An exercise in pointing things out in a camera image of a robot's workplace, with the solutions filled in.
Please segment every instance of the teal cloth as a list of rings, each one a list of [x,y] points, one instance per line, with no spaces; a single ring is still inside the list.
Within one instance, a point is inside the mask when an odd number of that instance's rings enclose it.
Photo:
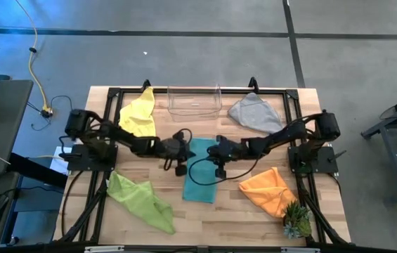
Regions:
[[[210,138],[193,138],[190,142],[190,151],[194,152],[196,156],[188,158],[187,170],[189,173],[190,165],[202,158],[206,158],[207,148],[216,145],[217,142]],[[201,161],[193,166],[192,177],[199,183],[215,182],[215,169],[217,166],[210,161]],[[183,188],[183,199],[188,201],[198,201],[214,203],[217,192],[217,185],[200,186],[194,183],[189,175],[186,175]]]

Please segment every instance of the yellow cable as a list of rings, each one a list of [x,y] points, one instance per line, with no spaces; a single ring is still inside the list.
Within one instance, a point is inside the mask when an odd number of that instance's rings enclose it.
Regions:
[[[22,4],[20,4],[20,2],[18,0],[15,0],[15,1],[21,7],[21,9],[25,12],[27,17],[30,19],[32,29],[34,30],[34,34],[36,35],[35,38],[34,38],[34,44],[32,45],[32,48],[36,48],[36,44],[37,44],[37,29],[36,29],[36,25],[34,24],[34,21],[32,20],[31,16],[28,14],[28,12],[25,10],[25,8],[23,8]],[[30,74],[31,74],[32,78],[35,80],[36,84],[39,86],[39,89],[41,90],[42,98],[44,99],[44,106],[43,106],[42,110],[44,110],[46,112],[50,112],[51,109],[48,106],[48,104],[46,103],[46,96],[45,96],[44,89],[42,88],[41,83],[39,82],[39,80],[37,79],[36,75],[32,71],[31,61],[32,61],[33,54],[34,54],[33,52],[30,53],[30,59],[28,60],[28,70],[30,70]]]

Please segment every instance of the gray floor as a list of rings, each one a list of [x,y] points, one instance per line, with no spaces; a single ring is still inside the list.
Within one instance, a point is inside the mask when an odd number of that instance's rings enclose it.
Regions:
[[[286,32],[280,0],[28,0],[38,27],[86,30]],[[289,0],[296,32],[397,34],[397,0]],[[29,27],[13,1],[0,1],[0,27]],[[33,36],[0,34],[0,74],[30,79]],[[183,84],[297,87],[287,38],[40,36],[34,71],[47,96],[69,95],[84,107],[91,85]],[[333,145],[352,241],[397,249],[397,195],[382,140],[360,132],[397,103],[397,40],[298,39],[306,87],[317,88],[323,108],[336,113],[342,135]],[[34,88],[30,101],[41,105]],[[52,125],[28,109],[15,151],[47,155],[58,145],[68,114],[59,99]]]

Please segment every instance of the transparent bin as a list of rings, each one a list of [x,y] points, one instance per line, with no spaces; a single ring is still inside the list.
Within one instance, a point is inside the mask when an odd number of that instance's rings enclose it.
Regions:
[[[221,91],[215,87],[168,86],[168,110],[175,122],[216,119],[221,110]]]

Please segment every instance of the black floor stripe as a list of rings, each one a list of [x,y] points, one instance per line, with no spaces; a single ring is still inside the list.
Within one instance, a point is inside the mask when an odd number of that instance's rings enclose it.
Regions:
[[[290,13],[288,0],[282,0],[282,4],[284,6],[287,31],[289,32],[290,50],[292,51],[292,61],[294,63],[298,88],[306,88],[306,85],[304,84],[303,70],[301,69],[301,63],[299,61],[297,39],[295,37],[294,23],[292,22],[292,15]]]
[[[34,34],[33,29],[0,28],[0,34]],[[287,38],[286,32],[177,32],[177,31],[109,31],[109,30],[70,30],[37,29],[40,35],[82,35],[82,36],[158,36],[158,37],[248,37],[248,38]]]
[[[314,33],[296,33],[297,39],[395,39],[397,34],[314,34]]]

